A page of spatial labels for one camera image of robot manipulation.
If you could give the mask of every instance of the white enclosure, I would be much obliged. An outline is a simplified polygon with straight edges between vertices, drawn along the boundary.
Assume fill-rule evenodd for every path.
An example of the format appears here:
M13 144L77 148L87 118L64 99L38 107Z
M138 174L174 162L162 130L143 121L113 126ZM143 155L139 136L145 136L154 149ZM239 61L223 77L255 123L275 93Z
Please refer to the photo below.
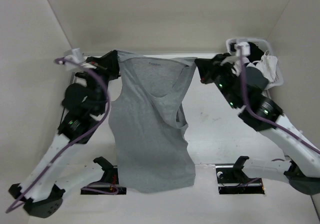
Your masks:
M193 187L119 197L75 192L48 219L29 218L21 209L4 214L13 201L8 188L29 175L59 125L70 73L53 59L70 48L86 55L114 48L188 55L225 52L228 38L266 39L285 82L271 89L271 96L320 148L319 10L319 0L0 0L0 223L319 223L312 199L284 183L263 180L266 195L218 194L211 164L233 163L241 155L270 160L283 153L245 126L215 86L201 85L197 70L183 101L185 138L197 164ZM120 79L110 83L112 99L120 89ZM65 174L97 156L116 162L107 122ZM314 201L320 206L320 197Z

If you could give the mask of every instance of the white cloth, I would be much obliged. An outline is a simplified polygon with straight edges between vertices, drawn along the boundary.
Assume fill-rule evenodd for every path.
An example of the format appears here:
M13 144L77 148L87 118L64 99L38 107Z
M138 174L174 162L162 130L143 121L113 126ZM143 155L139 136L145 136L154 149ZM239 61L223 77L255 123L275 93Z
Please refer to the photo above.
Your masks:
M267 51L261 57L261 60L257 60L251 63L248 58L243 57L243 62L249 63L247 67L257 68L263 74L263 76L268 79L270 83L273 83L276 79L276 67L278 63L278 58L276 56L269 55L266 53ZM234 69L232 69L232 73L239 76L242 68L240 60L236 60L234 62L233 68Z
M263 76L273 83L276 79L276 67L278 63L278 58L273 55L264 54L260 61L254 61L256 63L255 67L262 72Z

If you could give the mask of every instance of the white floor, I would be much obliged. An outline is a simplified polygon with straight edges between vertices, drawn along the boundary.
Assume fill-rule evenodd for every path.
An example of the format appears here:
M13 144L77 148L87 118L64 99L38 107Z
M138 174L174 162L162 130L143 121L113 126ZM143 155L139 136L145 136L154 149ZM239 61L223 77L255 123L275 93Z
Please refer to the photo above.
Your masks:
M121 86L121 79L109 84L112 100L119 96ZM32 217L29 224L319 223L310 196L282 182L264 179L266 195L219 195L215 167L207 164L234 163L239 156L272 160L284 158L284 154L272 141L246 126L214 84L201 84L197 69L183 107L189 123L185 134L188 151L198 164L193 187L157 194L129 191L125 196L80 196L77 191L53 216ZM117 164L115 140L107 121L70 161L64 174L99 156Z

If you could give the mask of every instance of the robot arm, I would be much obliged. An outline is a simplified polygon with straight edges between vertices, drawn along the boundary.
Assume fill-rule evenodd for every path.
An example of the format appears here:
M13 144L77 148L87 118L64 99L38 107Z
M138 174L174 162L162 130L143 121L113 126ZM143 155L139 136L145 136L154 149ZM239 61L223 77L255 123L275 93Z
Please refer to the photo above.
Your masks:
M74 83L66 89L62 106L68 113L59 125L51 146L32 173L23 182L10 187L9 193L16 201L8 208L7 213L21 206L15 204L22 201L23 208L30 216L47 218L61 206L63 199L72 190L79 190L96 181L106 182L110 179L110 172L115 172L116 168L111 163L98 157L82 170L59 178L70 159L106 119L110 110L107 85L110 80L119 77L117 51L111 51L99 59L89 58L85 61L80 50L73 49L65 58L60 59L61 64L66 64L66 60L82 64L80 67L87 65L91 68L75 74L86 85ZM67 70L72 67L66 64ZM104 116L100 121L93 118L102 114Z
M242 173L240 183L266 178L288 183L307 195L320 193L320 150L291 124L274 101L262 95L269 82L259 70L242 67L243 76L233 74L233 63L238 59L239 56L228 53L218 54L213 59L196 59L201 82L215 83L232 108L246 106L238 116L278 145L291 160L262 161L241 156L233 165L234 176Z

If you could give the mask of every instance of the gray tank top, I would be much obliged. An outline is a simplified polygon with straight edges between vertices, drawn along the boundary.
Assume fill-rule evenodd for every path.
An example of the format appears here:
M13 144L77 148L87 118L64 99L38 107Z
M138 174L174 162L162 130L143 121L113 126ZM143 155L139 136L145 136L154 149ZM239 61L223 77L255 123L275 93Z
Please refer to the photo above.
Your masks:
M184 138L182 100L195 58L160 59L118 51L122 90L109 125L115 138L119 184L142 193L192 186L195 164Z

